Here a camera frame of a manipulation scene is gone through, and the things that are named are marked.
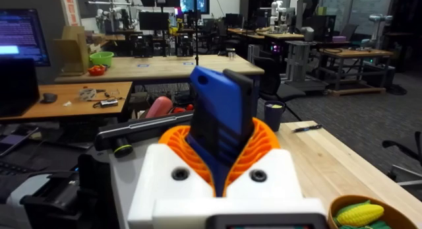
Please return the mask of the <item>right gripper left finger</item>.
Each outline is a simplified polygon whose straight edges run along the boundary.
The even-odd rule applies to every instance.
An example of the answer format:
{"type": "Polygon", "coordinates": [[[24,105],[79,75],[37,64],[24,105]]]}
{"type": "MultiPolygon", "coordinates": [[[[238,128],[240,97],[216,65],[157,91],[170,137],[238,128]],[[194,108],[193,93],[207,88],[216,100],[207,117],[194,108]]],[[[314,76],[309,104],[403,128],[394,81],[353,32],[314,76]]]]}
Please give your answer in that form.
{"type": "Polygon", "coordinates": [[[205,228],[201,199],[215,196],[214,180],[188,144],[188,125],[172,127],[149,145],[127,216],[130,228],[205,228]]]}

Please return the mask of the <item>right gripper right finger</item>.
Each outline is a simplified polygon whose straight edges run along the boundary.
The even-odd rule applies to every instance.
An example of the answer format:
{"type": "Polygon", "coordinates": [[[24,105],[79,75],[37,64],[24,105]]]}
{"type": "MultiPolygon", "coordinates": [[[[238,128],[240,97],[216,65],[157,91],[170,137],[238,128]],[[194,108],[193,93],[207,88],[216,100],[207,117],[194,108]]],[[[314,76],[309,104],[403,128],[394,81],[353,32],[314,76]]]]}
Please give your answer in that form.
{"type": "Polygon", "coordinates": [[[231,167],[224,197],[301,197],[291,154],[265,122],[253,118],[254,130],[231,167]]]}

